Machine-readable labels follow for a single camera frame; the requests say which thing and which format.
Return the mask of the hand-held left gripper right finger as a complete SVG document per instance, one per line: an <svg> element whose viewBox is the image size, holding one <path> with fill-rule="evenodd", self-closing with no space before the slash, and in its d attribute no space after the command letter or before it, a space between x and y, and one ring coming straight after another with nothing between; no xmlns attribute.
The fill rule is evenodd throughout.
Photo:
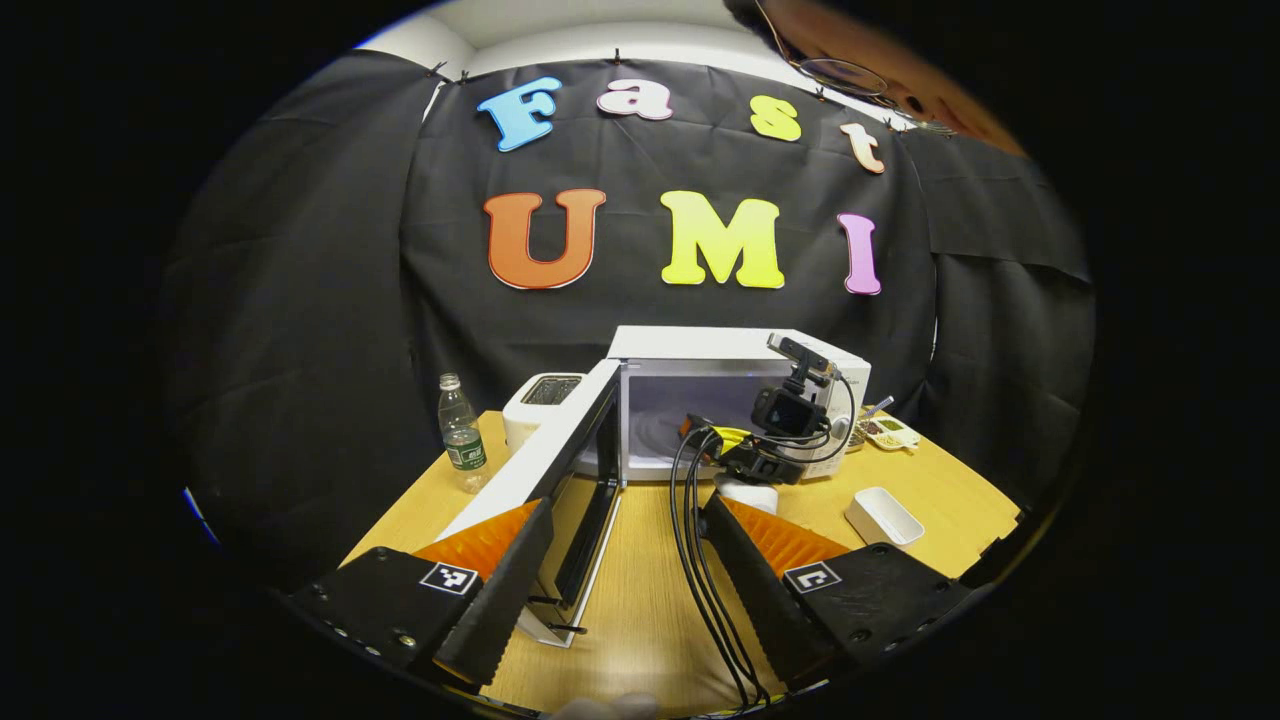
<svg viewBox="0 0 1280 720"><path fill-rule="evenodd" d="M896 659L974 592L895 544L851 550L723 495L712 496L700 516L768 664L790 691Z"/></svg>

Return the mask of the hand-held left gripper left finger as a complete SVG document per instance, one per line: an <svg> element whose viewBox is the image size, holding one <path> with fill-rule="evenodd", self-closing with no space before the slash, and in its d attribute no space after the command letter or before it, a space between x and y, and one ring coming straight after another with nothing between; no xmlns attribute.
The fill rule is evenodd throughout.
<svg viewBox="0 0 1280 720"><path fill-rule="evenodd" d="M492 683L554 534L535 498L415 553L375 547L289 594L374 662L457 691Z"/></svg>

